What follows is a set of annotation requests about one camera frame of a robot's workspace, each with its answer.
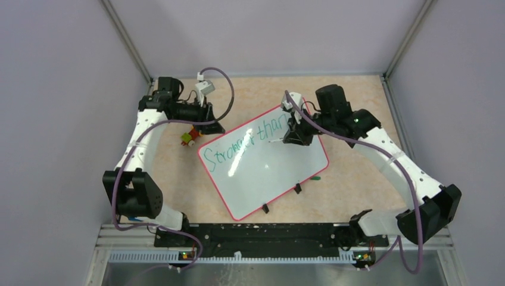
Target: metal frame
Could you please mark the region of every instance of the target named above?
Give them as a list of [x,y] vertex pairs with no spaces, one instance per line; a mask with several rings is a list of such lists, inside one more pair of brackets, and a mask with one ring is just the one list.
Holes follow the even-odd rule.
[[105,12],[107,12],[107,16],[111,20],[112,25],[114,26],[119,38],[124,44],[124,48],[126,48],[126,51],[130,55],[133,63],[137,67],[137,69],[142,73],[142,76],[144,79],[148,82],[152,82],[152,77],[149,71],[147,70],[147,67],[144,64],[144,61],[142,61],[141,55],[139,54],[139,51],[135,47],[135,45],[132,42],[132,39],[130,38],[130,35],[128,35],[128,32],[124,28],[123,22],[119,18],[119,16],[116,13],[116,9],[114,9],[114,6],[110,2],[110,0],[99,0],[100,4],[102,4],[102,7],[104,8]]
[[[142,73],[142,76],[149,84],[149,91],[153,87],[152,77],[145,66],[142,58],[133,44],[128,32],[124,28],[119,16],[116,13],[110,0],[99,0],[104,10],[107,12],[116,32],[129,53],[132,61],[137,69]],[[415,161],[415,153],[409,141],[409,137],[404,126],[401,113],[398,109],[397,100],[389,84],[391,75],[395,71],[403,55],[408,51],[410,44],[415,39],[420,30],[426,16],[432,10],[437,0],[426,0],[423,7],[416,16],[412,26],[405,35],[400,47],[395,53],[391,63],[385,73],[381,76],[382,86],[391,110],[393,122],[398,132],[400,144],[405,153]],[[389,238],[389,243],[392,244],[395,238]],[[377,247],[377,250],[386,250],[386,247]],[[416,251],[417,246],[410,241],[404,240],[404,249],[407,251]],[[436,250],[439,256],[441,267],[445,275],[448,286],[468,285],[464,270],[457,258],[454,249],[453,241],[450,237],[447,228],[442,229],[438,234],[431,238],[425,245],[425,250]],[[128,232],[121,232],[114,229],[113,225],[102,225],[98,239],[95,244],[93,258],[90,264],[86,285],[101,285],[105,276],[107,263],[113,251],[165,251],[165,249],[154,247],[154,234],[149,233],[145,228],[133,229]],[[363,251],[359,247],[353,248],[354,251]]]

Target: whiteboard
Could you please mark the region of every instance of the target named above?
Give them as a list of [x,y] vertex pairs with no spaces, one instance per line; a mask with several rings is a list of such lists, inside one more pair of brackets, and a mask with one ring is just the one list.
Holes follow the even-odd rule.
[[199,148],[200,160],[234,220],[328,167],[318,136],[310,146],[269,142],[284,137],[289,117],[274,107]]

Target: black mounting plate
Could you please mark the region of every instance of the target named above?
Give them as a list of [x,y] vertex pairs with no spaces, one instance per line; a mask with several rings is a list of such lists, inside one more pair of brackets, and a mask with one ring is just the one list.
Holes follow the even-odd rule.
[[[344,223],[200,223],[190,224],[185,232],[197,237],[204,246],[201,257],[338,257],[340,241],[351,232]],[[389,245],[382,236],[367,237],[351,246]],[[157,229],[155,247],[192,247],[194,241]]]

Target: small toy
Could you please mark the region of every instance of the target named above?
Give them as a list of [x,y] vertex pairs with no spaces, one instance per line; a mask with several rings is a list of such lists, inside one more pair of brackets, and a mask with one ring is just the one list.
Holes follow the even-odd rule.
[[188,133],[184,133],[180,138],[182,142],[180,143],[183,146],[193,146],[195,145],[195,139],[199,136],[203,136],[198,130],[195,129],[195,126],[191,128],[191,131]]

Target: black cable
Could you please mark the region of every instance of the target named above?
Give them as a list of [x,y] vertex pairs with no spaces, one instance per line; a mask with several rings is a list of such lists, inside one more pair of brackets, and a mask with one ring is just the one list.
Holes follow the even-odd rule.
[[149,233],[156,235],[156,232],[152,232],[152,231],[149,229],[149,226],[146,226],[146,228],[147,228],[147,231],[148,231]]
[[180,101],[186,101],[186,102],[188,102],[188,100],[191,98],[191,94],[192,94],[193,92],[195,93],[195,95],[197,94],[197,91],[193,89],[192,91],[190,91],[190,92],[189,92],[189,95],[188,95],[188,98],[187,98],[187,99],[185,99],[185,100],[180,100]]
[[316,108],[316,106],[314,105],[314,103],[313,103],[312,101],[304,101],[304,102],[301,104],[300,109],[303,109],[303,105],[304,105],[305,103],[310,103],[310,104],[312,104],[312,107],[314,108],[314,111],[321,112],[321,110],[319,110],[319,109],[317,109],[317,108]]
[[179,96],[182,94],[182,92],[184,91],[184,83],[182,83],[180,80],[179,80],[179,84],[180,84],[180,92],[179,92]]
[[222,74],[225,77],[225,79],[228,81],[228,84],[230,84],[230,89],[232,90],[232,98],[230,99],[230,103],[228,104],[228,108],[221,116],[219,116],[216,120],[214,120],[215,122],[219,122],[219,120],[225,118],[228,115],[228,113],[230,112],[230,110],[232,109],[233,102],[235,100],[235,89],[233,88],[232,80],[224,71],[218,69],[217,67],[206,67],[203,70],[201,70],[200,73],[203,73],[204,71],[207,71],[207,70],[215,70],[215,71],[219,72],[220,74]]

